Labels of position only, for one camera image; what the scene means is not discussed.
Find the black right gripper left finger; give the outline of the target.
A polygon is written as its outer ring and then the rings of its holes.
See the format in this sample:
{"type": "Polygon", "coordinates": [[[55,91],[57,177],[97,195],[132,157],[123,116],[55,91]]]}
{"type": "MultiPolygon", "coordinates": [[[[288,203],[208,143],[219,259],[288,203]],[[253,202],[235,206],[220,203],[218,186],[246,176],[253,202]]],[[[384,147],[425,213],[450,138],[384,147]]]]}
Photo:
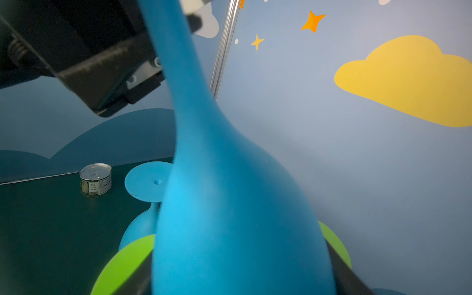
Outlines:
{"type": "Polygon", "coordinates": [[[113,295],[152,295],[152,254],[147,255],[139,267],[126,279],[113,295]]]}

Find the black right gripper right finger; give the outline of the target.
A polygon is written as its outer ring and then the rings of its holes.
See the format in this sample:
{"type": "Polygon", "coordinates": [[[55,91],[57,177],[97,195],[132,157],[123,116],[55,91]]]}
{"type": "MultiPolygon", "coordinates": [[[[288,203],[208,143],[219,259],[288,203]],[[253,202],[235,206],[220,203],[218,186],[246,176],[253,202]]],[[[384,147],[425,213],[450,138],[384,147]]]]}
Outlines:
{"type": "Polygon", "coordinates": [[[337,295],[374,295],[364,282],[348,267],[326,240],[334,272],[337,295]]]}

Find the green wine glass front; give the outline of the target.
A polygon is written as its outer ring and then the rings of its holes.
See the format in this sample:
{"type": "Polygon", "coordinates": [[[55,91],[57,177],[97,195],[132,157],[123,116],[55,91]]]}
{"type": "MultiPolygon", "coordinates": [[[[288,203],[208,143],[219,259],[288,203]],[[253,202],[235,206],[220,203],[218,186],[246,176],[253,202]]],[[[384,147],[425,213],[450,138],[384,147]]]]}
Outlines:
{"type": "MultiPolygon", "coordinates": [[[[319,222],[325,240],[334,248],[342,260],[352,269],[347,249],[339,237],[324,223],[319,222]]],[[[112,295],[154,250],[155,235],[138,239],[119,250],[101,271],[94,283],[93,295],[112,295]]]]}

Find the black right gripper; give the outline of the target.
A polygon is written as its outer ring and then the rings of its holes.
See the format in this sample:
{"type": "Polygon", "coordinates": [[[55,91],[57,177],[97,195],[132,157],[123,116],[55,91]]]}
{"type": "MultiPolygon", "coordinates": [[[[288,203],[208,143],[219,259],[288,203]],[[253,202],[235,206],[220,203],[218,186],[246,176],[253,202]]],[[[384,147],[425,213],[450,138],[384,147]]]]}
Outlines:
{"type": "Polygon", "coordinates": [[[2,1],[1,87],[42,76],[103,118],[165,79],[137,1],[2,1]]]}

